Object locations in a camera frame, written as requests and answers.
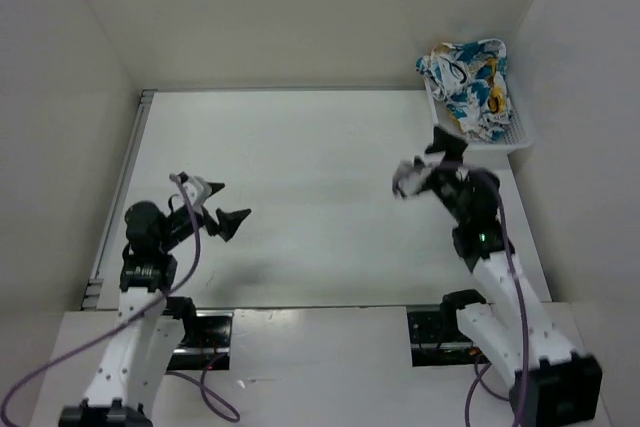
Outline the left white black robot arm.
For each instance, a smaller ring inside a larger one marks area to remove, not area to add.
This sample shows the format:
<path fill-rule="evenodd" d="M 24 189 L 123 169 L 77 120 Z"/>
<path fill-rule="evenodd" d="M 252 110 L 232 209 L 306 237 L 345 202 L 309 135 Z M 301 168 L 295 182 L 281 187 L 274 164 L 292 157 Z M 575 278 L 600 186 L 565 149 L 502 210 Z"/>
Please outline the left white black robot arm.
<path fill-rule="evenodd" d="M 182 199 L 164 213 L 152 201 L 124 214 L 126 244 L 119 277 L 114 332 L 82 400 L 62 409 L 61 426 L 149 426 L 162 379 L 174 350 L 196 341 L 200 323 L 194 302 L 177 295 L 183 282 L 172 251 L 203 234 L 230 241 L 250 210 L 209 213 L 206 201 L 223 184 L 180 173 L 171 177 Z"/>

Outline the printed white teal yellow shorts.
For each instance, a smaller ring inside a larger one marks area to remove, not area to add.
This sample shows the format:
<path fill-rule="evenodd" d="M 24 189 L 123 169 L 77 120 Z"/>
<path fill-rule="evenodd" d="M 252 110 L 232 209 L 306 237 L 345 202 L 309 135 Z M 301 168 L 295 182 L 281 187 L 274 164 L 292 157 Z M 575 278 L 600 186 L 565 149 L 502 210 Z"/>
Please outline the printed white teal yellow shorts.
<path fill-rule="evenodd" d="M 507 61 L 506 45 L 497 38 L 443 42 L 418 58 L 415 69 L 464 137 L 497 142 L 513 116 Z"/>

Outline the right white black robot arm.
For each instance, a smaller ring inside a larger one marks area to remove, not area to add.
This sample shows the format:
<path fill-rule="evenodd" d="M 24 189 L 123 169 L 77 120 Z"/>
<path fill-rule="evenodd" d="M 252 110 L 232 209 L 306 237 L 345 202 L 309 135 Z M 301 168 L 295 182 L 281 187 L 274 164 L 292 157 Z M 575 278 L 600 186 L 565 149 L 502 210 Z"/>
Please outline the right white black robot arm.
<path fill-rule="evenodd" d="M 479 289 L 444 296 L 440 332 L 465 336 L 482 351 L 508 388 L 516 426 L 570 426 L 595 417 L 603 378 L 591 354 L 581 353 L 556 327 L 531 287 L 506 232 L 499 179 L 464 162 L 467 143 L 441 127 L 426 154 L 442 159 L 420 183 L 456 221 L 456 254 Z"/>

